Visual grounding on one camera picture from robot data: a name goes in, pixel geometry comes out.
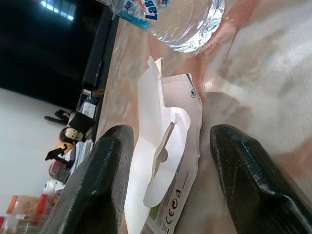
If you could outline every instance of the bottle label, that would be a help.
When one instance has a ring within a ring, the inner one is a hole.
[[[121,0],[119,4],[122,5],[119,16],[140,28],[149,28],[158,20],[158,4],[155,0]]]

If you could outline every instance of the red object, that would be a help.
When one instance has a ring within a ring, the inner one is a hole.
[[[4,219],[5,219],[5,217],[3,217],[3,216],[0,217],[0,228],[2,228],[2,224],[4,222]]]
[[[37,212],[36,212],[37,215],[42,215],[44,213],[47,202],[48,202],[48,195],[42,194],[40,197],[40,203],[38,205]]]

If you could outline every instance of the white cardboard packaging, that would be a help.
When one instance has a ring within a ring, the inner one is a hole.
[[[152,208],[153,217],[156,215],[157,220],[163,220],[163,214],[155,212],[153,207],[158,207],[158,211],[164,210],[162,204],[164,201],[168,204],[169,199],[172,199],[173,189],[177,185],[181,189],[180,202],[176,203],[175,215],[172,217],[174,220],[167,229],[170,230],[168,233],[171,233],[197,173],[201,101],[190,76],[161,79],[155,62],[150,58],[149,68],[138,84],[138,102],[139,138],[131,163],[125,202],[128,233],[141,233],[147,218],[150,227],[158,233],[159,222],[157,224],[155,219],[148,217],[150,209]],[[188,114],[181,107],[186,107],[194,113]],[[192,125],[191,119],[196,120],[196,123]],[[163,152],[164,146],[168,157],[159,164],[157,170],[157,156]]]
[[[202,103],[189,74],[162,79],[166,107],[181,107],[191,118],[185,150],[161,203],[152,208],[147,225],[154,234],[173,234],[198,171]]]

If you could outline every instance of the toy figure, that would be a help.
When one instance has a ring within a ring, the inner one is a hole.
[[[71,144],[75,144],[79,141],[83,141],[84,137],[85,136],[82,132],[79,132],[75,130],[74,128],[70,128],[70,127],[62,129],[62,131],[59,134],[60,141],[68,142]]]

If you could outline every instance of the desk clutter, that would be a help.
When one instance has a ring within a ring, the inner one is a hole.
[[[90,155],[95,108],[94,104],[84,101],[78,111],[59,110],[55,112],[57,118],[44,117],[64,125],[58,136],[60,143],[44,158],[51,161],[47,172],[51,179],[44,184],[40,197],[12,196],[6,216],[0,216],[1,234],[39,234],[42,231],[68,179]]]

